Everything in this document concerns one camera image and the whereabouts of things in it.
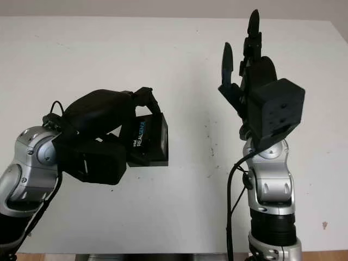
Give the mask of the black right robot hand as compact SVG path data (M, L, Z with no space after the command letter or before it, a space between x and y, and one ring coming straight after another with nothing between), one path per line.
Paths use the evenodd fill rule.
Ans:
M232 83L233 52L229 42L223 49L221 66L221 85L219 92L235 109L242 119L239 130L241 140L251 137L251 127L247 116L247 99L252 88L263 86L277 80L276 70L269 57L262 56L262 33L259 31L259 11L255 9L249 18L247 37L244 40L243 56L240 62L239 76L242 77L241 84Z

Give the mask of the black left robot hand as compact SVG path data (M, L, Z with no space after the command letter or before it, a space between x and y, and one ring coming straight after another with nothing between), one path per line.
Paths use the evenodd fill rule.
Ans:
M148 87L136 92L95 90L70 104L62 118L80 135L99 138L129 124L136 117L136 107L147 107L152 114L160 114L152 91Z

